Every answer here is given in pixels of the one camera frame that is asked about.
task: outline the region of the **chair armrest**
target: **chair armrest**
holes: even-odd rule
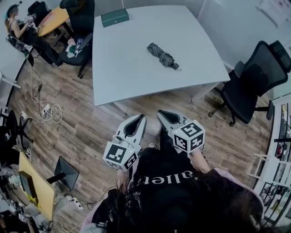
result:
[[[86,36],[86,38],[83,40],[82,44],[80,44],[78,50],[82,50],[84,49],[87,44],[89,44],[89,42],[93,39],[93,33],[90,33],[88,36]]]
[[[53,46],[55,47],[55,45],[60,41],[60,39],[64,36],[65,31],[63,31],[61,34],[58,35],[58,37],[55,39]]]
[[[245,64],[242,61],[239,61],[236,64],[235,69],[234,69],[234,72],[237,75],[237,77],[240,77],[241,76],[244,68],[245,68]]]

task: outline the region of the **ar tag cube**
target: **ar tag cube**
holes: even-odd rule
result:
[[[204,145],[205,129],[197,120],[172,131],[175,147],[190,153]]]
[[[120,144],[108,142],[103,160],[111,167],[127,171],[138,156],[134,148],[124,147]]]

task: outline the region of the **black umbrella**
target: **black umbrella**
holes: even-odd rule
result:
[[[170,67],[174,70],[177,70],[179,65],[175,63],[174,58],[168,54],[165,53],[158,45],[155,43],[151,43],[147,50],[154,56],[158,57],[160,59],[160,62],[163,64],[164,67]]]

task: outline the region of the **yellow object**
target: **yellow object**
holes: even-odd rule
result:
[[[48,14],[48,16],[49,15],[52,15],[52,17],[48,20],[44,18],[37,28],[38,36],[40,37],[52,32],[54,29],[61,26],[69,18],[67,10],[61,9],[59,6],[53,9]]]
[[[37,199],[39,201],[38,209],[51,221],[55,200],[54,188],[35,169],[23,152],[20,152],[19,171],[24,171],[32,177]]]

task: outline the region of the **wooden floor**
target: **wooden floor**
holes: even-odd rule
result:
[[[91,61],[83,71],[83,79],[76,76],[78,67],[63,64],[58,68],[47,64],[41,57],[35,59],[34,69],[43,83],[40,101],[59,103],[63,110],[63,120],[59,124],[53,121],[28,124],[27,134],[35,141],[30,146],[32,163],[44,177],[49,178],[53,175],[59,156],[62,156],[80,171],[72,194],[79,200],[94,202],[115,185],[116,171],[105,165],[102,156],[106,143],[112,139],[122,119],[107,114],[101,106],[94,106]],[[15,111],[17,119],[21,111],[30,117],[39,117],[38,105],[31,99],[30,74],[31,68],[26,64],[18,79],[22,88],[14,89],[9,104],[9,109]],[[32,87],[38,85],[39,80],[33,72]],[[156,117],[159,109],[176,109],[190,119],[198,120],[206,130],[204,156],[210,165],[229,171],[251,186],[254,180],[246,176],[245,172],[253,153],[266,152],[271,129],[266,113],[256,112],[248,125],[238,121],[229,127],[231,117],[227,108],[218,111],[212,118],[208,117],[208,113],[222,103],[219,94],[211,91],[204,101],[193,105],[188,93],[194,95],[195,91],[197,88],[168,91],[119,101],[117,105],[128,116],[146,114],[148,123],[142,147],[159,141],[157,135],[161,127]],[[257,106],[266,106],[268,101],[268,97],[263,96],[259,98]],[[59,223],[63,223],[65,229],[71,230],[83,218],[79,210],[64,210],[54,217],[54,224],[60,228]]]

